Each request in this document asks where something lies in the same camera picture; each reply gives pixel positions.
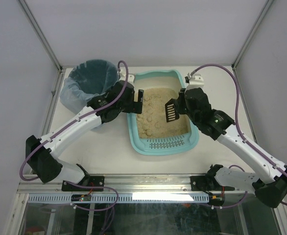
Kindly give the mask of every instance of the trash bag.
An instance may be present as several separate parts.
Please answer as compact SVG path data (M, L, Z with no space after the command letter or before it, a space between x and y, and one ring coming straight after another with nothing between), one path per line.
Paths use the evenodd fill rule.
M93 97L105 93L119 80L117 68L105 60L88 60L76 66L64 80L61 103L78 114Z

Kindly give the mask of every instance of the sand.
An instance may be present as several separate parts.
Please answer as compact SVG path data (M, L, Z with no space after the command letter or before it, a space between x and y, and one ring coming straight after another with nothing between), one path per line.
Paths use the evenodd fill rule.
M152 88L144 91L143 113L136 116L140 138L166 138L188 132L183 116L173 122L166 120L165 104L171 98L177 97L178 93L170 88Z

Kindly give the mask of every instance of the litter box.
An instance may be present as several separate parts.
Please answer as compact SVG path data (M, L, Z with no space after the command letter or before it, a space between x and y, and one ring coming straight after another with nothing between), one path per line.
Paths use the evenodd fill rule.
M185 87L185 84L176 70L156 70L135 74L134 87L136 91L138 89L171 88L178 95L179 90ZM198 128L186 115L181 115L180 118L186 119L188 133L167 138L142 139L138 134L136 114L127 114L132 146L137 152L144 155L169 155L194 148L199 140Z

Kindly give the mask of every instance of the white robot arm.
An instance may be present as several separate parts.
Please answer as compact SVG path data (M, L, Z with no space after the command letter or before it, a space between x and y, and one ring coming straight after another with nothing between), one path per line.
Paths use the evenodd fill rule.
M181 89L178 99L166 104L167 122L174 121L179 115L188 115L194 125L205 135L231 149L243 159L255 173L230 170L222 165L214 165L206 174L202 190L214 190L212 185L231 186L254 193L260 201L275 208L287 194L287 165L275 159L260 146L239 132L239 128L223 111L211 108L207 95L203 92L203 79L194 74L186 77L187 88ZM114 120L120 112L142 112L143 91L139 90L138 101L134 101L132 81L127 82L122 95L112 106L112 102L122 90L126 81L121 80L109 91L90 100L79 114L58 130L37 139L31 136L26 141L26 160L43 183L58 178L84 185L90 175L78 164L69 164L58 157L64 149L87 131ZM258 151L271 159L267 161Z
M239 132L226 113L211 108L199 74L189 74L185 79L189 85L181 89L178 99L165 105L167 122L187 115L203 134L231 149L255 171L246 173L214 165L206 174L206 182L199 182L207 186L203 190L214 190L212 185L231 186L254 193L264 204L276 208L287 194L287 165Z
M144 92L139 90L138 100L134 101L135 90L133 85L128 82L126 82L125 89L117 102L112 106L108 106L108 103L116 99L121 93L125 82L120 79L105 94L91 99L87 106L59 129L42 136L40 139L30 136L26 140L26 158L29 158L27 163L43 183L56 178L80 185L88 181L86 178L89 177L89 174L82 166L69 164L58 158L65 148L84 133L100 126L102 123L114 120L120 112L142 113ZM94 113L94 111L104 106L107 106L107 108Z

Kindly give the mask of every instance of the white table surface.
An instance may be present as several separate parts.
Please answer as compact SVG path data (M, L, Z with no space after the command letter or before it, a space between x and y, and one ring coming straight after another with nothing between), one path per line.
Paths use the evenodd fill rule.
M178 70L182 77L196 67L130 67L130 73L152 70ZM67 69L65 78L72 69ZM205 81L204 92L212 108L223 110L234 118L236 91L229 75L219 68L204 68L199 71ZM58 100L51 131L55 130L74 114ZM243 104L239 105L239 124L246 135L252 138ZM252 169L236 154L201 132L197 146L187 152L167 156L147 156L137 153L130 142L126 114L121 113L114 121L99 129L87 132L73 142L60 159L81 164L89 173L103 174L189 174L205 173L210 165L240 165L246 171Z

